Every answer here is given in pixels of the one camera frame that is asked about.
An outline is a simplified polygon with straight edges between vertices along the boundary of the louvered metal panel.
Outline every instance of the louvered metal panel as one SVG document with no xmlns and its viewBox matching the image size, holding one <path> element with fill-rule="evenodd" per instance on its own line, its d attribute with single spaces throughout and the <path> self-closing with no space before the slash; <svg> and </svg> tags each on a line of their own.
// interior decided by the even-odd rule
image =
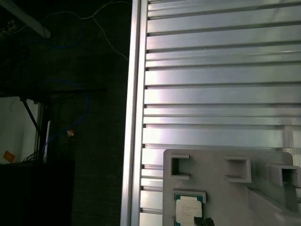
<svg viewBox="0 0 301 226">
<path fill-rule="evenodd" d="M 301 1 L 137 0 L 135 7 L 127 225 L 162 225 L 168 148 L 287 151 L 301 164 Z"/>
</svg>

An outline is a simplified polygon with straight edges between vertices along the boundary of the horizontal metal slat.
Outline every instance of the horizontal metal slat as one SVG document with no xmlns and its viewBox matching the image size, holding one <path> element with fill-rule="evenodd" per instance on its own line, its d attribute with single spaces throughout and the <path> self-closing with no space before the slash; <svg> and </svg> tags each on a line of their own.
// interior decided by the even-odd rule
<svg viewBox="0 0 301 226">
<path fill-rule="evenodd" d="M 162 215 L 140 213 L 140 225 L 141 226 L 162 226 Z"/>
<path fill-rule="evenodd" d="M 163 178 L 163 170 L 159 169 L 142 169 L 141 170 L 142 177 L 148 178 Z"/>
<path fill-rule="evenodd" d="M 142 165 L 161 165 L 163 166 L 164 149 L 142 149 Z"/>
<path fill-rule="evenodd" d="M 300 103 L 301 86 L 147 89 L 145 104 Z"/>
<path fill-rule="evenodd" d="M 166 3 L 150 4 L 148 6 L 148 16 L 167 16 L 167 15 L 180 15 L 187 13 L 208 13 L 216 11 L 225 10 L 245 10 L 246 8 L 254 9 L 258 7 L 272 7 L 279 5 L 279 3 L 292 4 L 300 3 L 298 0 L 245 0 L 245 1 L 226 1 L 226 2 L 216 2 L 216 1 L 195 1 L 195 0 L 185 0 L 185 1 L 173 1 Z"/>
<path fill-rule="evenodd" d="M 299 130 L 145 128 L 143 143 L 266 148 L 300 148 Z"/>
<path fill-rule="evenodd" d="M 301 53 L 300 44 L 278 45 L 278 46 L 257 46 L 239 48 L 218 48 L 218 49 L 199 49 L 186 51 L 171 51 L 147 53 L 147 61 L 157 60 L 176 60 L 176 59 L 195 59 L 195 58 L 224 58 L 232 56 L 263 56 L 275 54 Z"/>
<path fill-rule="evenodd" d="M 249 45 L 301 40 L 301 25 L 150 36 L 147 50 Z"/>
<path fill-rule="evenodd" d="M 289 152 L 293 157 L 293 164 L 301 167 L 301 153 Z"/>
<path fill-rule="evenodd" d="M 301 125 L 292 117 L 144 117 L 144 124 L 181 125 Z"/>
<path fill-rule="evenodd" d="M 197 105 L 187 107 L 148 107 L 144 109 L 144 115 L 149 116 L 301 116 L 301 107 L 258 107 L 258 106 L 204 106 Z"/>
<path fill-rule="evenodd" d="M 289 23 L 301 20 L 301 6 L 149 20 L 148 33 Z"/>
<path fill-rule="evenodd" d="M 205 59 L 181 59 L 148 61 L 146 67 L 175 67 L 175 66 L 208 66 L 208 65 L 239 65 L 239 64 L 262 64 L 262 63 L 287 63 L 301 61 L 301 54 L 282 54 L 265 56 L 229 56 Z"/>
<path fill-rule="evenodd" d="M 141 178 L 141 186 L 163 188 L 163 179 Z"/>
<path fill-rule="evenodd" d="M 187 84 L 300 82 L 300 73 L 301 65 L 237 66 L 158 70 L 146 71 L 145 85 L 159 86 Z"/>
<path fill-rule="evenodd" d="M 153 210 L 162 210 L 163 192 L 141 191 L 140 207 Z"/>
</svg>

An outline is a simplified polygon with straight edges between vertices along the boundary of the cable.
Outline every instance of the cable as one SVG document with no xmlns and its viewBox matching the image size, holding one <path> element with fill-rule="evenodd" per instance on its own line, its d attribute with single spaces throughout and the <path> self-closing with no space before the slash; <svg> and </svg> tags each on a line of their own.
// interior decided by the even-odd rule
<svg viewBox="0 0 301 226">
<path fill-rule="evenodd" d="M 18 83 L 29 56 L 29 49 L 19 45 L 15 40 L 1 43 L 0 49 L 0 83 Z"/>
<path fill-rule="evenodd" d="M 83 91 L 83 88 L 76 82 L 72 82 L 72 81 L 66 81 L 66 80 L 62 80 L 62 79 L 51 79 L 51 80 L 46 80 L 46 81 L 43 81 L 41 83 L 38 83 L 36 85 L 34 85 L 33 87 L 31 88 L 34 88 L 34 87 L 38 87 L 38 86 L 41 86 L 45 83 L 49 83 L 49 82 L 53 82 L 53 81 L 57 81 L 57 82 L 62 82 L 62 83 L 67 83 L 67 84 L 72 84 L 72 85 L 75 85 L 76 87 L 78 87 L 80 90 Z M 56 139 L 57 137 L 59 137 L 62 133 L 64 132 L 67 132 L 69 129 L 71 129 L 72 127 L 80 124 L 82 121 L 84 121 L 84 119 L 86 118 L 87 116 L 87 113 L 88 113 L 88 110 L 89 110 L 89 103 L 90 103 L 90 99 L 89 99 L 89 96 L 86 92 L 83 92 L 85 97 L 86 97 L 86 109 L 85 109 L 85 112 L 84 114 L 81 116 L 81 118 L 79 118 L 78 120 L 76 120 L 74 123 L 72 123 L 70 126 L 64 128 L 64 129 L 61 129 L 60 131 L 58 131 L 57 133 L 55 133 L 53 136 L 51 136 L 44 144 L 44 146 L 42 147 L 42 156 L 44 156 L 45 154 L 45 148 L 46 146 L 52 142 L 54 139 Z M 38 158 L 38 155 L 39 152 L 34 152 L 33 154 L 27 156 L 23 161 L 31 161 L 31 160 L 37 160 Z"/>
<path fill-rule="evenodd" d="M 11 107 L 13 106 L 14 102 L 16 102 L 17 100 L 18 100 L 18 98 L 14 99 L 14 100 L 10 103 L 10 106 L 9 106 L 10 112 L 13 112 L 13 110 L 12 110 Z"/>
<path fill-rule="evenodd" d="M 114 1 L 114 2 L 113 2 L 113 1 L 110 1 L 110 2 L 108 2 L 108 3 L 104 4 L 104 5 L 102 5 L 102 6 L 101 6 L 99 9 L 97 9 L 91 16 L 88 16 L 88 17 L 80 17 L 78 14 L 76 14 L 76 13 L 74 13 L 74 12 L 71 12 L 71 11 L 60 11 L 60 12 L 55 12 L 55 13 L 52 13 L 52 14 L 47 15 L 45 18 L 43 18 L 43 19 L 40 21 L 40 23 L 43 22 L 43 21 L 45 21 L 46 19 L 48 19 L 48 18 L 49 18 L 50 16 L 52 16 L 52 15 L 65 14 L 65 13 L 66 13 L 66 14 L 72 14 L 72 15 L 74 15 L 74 16 L 77 16 L 80 20 L 88 20 L 88 19 L 93 18 L 94 22 L 97 24 L 97 26 L 98 26 L 98 27 L 101 29 L 101 31 L 103 32 L 103 35 L 104 35 L 106 41 L 108 42 L 108 44 L 110 45 L 110 47 L 111 47 L 117 54 L 123 56 L 123 57 L 128 61 L 128 58 L 127 58 L 124 54 L 118 52 L 118 51 L 113 47 L 113 45 L 111 44 L 111 42 L 110 42 L 109 39 L 107 38 L 107 36 L 106 36 L 106 34 L 105 34 L 103 28 L 99 25 L 99 23 L 98 23 L 98 22 L 95 20 L 95 18 L 94 18 L 94 16 L 97 15 L 98 12 L 99 12 L 101 9 L 105 8 L 106 6 L 108 6 L 108 5 L 110 5 L 110 4 L 115 4 L 115 3 L 126 3 L 126 4 L 129 4 L 129 5 L 130 5 L 130 3 L 129 3 L 129 2 L 126 2 L 126 1 Z M 23 26 L 23 27 L 20 28 L 18 31 L 15 31 L 15 32 L 13 32 L 13 33 L 8 34 L 8 36 L 20 32 L 20 31 L 23 30 L 25 27 L 27 27 L 27 25 Z M 78 43 L 80 42 L 81 38 L 82 38 L 82 31 L 80 31 L 79 38 L 78 38 L 73 44 L 71 44 L 71 45 L 69 45 L 69 46 L 52 46 L 52 45 L 49 45 L 49 46 L 50 46 L 51 48 L 56 48 L 56 49 L 66 49 L 66 48 L 70 48 L 70 47 L 72 47 L 72 46 L 78 44 Z"/>
<path fill-rule="evenodd" d="M 49 46 L 50 48 L 53 48 L 53 49 L 68 49 L 68 48 L 71 48 L 73 46 L 76 46 L 77 44 L 80 43 L 80 41 L 82 40 L 82 37 L 83 37 L 83 32 L 82 32 L 82 29 L 80 28 L 79 29 L 79 37 L 77 38 L 77 40 L 68 45 L 68 46 L 57 46 L 57 45 L 51 45 L 47 42 L 47 40 L 28 40 L 27 42 L 25 42 L 26 44 L 30 44 L 31 42 L 37 42 L 37 43 L 41 43 L 41 44 L 46 44 L 47 46 Z"/>
<path fill-rule="evenodd" d="M 99 26 L 100 30 L 103 32 L 104 38 L 107 40 L 107 42 L 108 42 L 108 44 L 111 46 L 111 48 L 112 48 L 117 54 L 123 56 L 123 57 L 128 61 L 128 58 L 127 58 L 124 54 L 118 52 L 118 51 L 113 47 L 113 45 L 111 44 L 111 42 L 110 42 L 109 39 L 107 38 L 107 36 L 106 36 L 106 34 L 105 34 L 103 28 L 99 25 L 99 23 L 95 20 L 94 17 L 93 17 L 93 20 L 94 20 L 94 22 Z"/>
<path fill-rule="evenodd" d="M 75 85 L 76 87 L 78 87 L 80 90 L 83 91 L 83 88 L 76 82 L 72 82 L 72 81 L 66 81 L 66 80 L 62 80 L 62 79 L 52 79 L 52 80 L 47 80 L 47 81 L 44 81 L 44 82 L 41 82 L 41 83 L 38 83 L 37 85 L 35 85 L 35 87 L 37 86 L 41 86 L 45 83 L 49 83 L 49 82 L 53 82 L 53 81 L 57 81 L 57 82 L 62 82 L 62 83 L 67 83 L 67 84 L 72 84 L 72 85 Z M 82 121 L 84 121 L 84 119 L 86 118 L 86 115 L 88 113 L 88 110 L 89 110 L 89 103 L 90 103 L 90 99 L 89 99 L 89 96 L 86 92 L 84 92 L 84 95 L 86 97 L 86 109 L 85 109 L 85 112 L 84 114 L 82 115 L 82 117 L 78 120 L 76 120 L 74 123 L 72 123 L 70 126 L 58 131 L 56 134 L 54 134 L 52 137 L 50 137 L 48 139 L 48 141 L 46 141 L 46 143 L 44 144 L 43 148 L 42 148 L 42 156 L 44 156 L 44 153 L 45 153 L 45 148 L 46 146 L 51 142 L 53 141 L 54 139 L 56 139 L 58 136 L 60 136 L 62 133 L 64 132 L 67 132 L 67 130 L 71 129 L 72 127 L 80 124 Z"/>
</svg>

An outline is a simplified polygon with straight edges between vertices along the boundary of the white wall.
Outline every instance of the white wall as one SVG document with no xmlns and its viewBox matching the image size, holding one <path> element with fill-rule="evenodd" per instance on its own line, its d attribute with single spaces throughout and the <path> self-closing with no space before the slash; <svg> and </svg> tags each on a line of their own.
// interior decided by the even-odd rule
<svg viewBox="0 0 301 226">
<path fill-rule="evenodd" d="M 38 117 L 38 106 L 27 100 L 35 119 Z M 0 98 L 0 163 L 5 151 L 16 156 L 14 162 L 21 162 L 34 151 L 36 129 L 23 105 L 17 97 Z"/>
</svg>

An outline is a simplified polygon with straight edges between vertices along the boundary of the orange tag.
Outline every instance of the orange tag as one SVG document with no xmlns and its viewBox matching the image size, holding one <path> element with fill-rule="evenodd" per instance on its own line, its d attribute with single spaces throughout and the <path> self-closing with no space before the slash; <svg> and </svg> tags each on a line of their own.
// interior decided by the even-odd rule
<svg viewBox="0 0 301 226">
<path fill-rule="evenodd" d="M 74 133 L 73 133 L 73 130 L 72 130 L 72 129 L 70 129 L 70 130 L 67 131 L 67 136 L 68 136 L 68 137 L 74 136 Z"/>
<path fill-rule="evenodd" d="M 10 163 L 13 163 L 13 161 L 15 160 L 15 156 L 12 153 L 8 152 L 8 151 L 6 151 L 4 153 L 3 158 L 6 159 L 7 161 L 9 161 Z"/>
</svg>

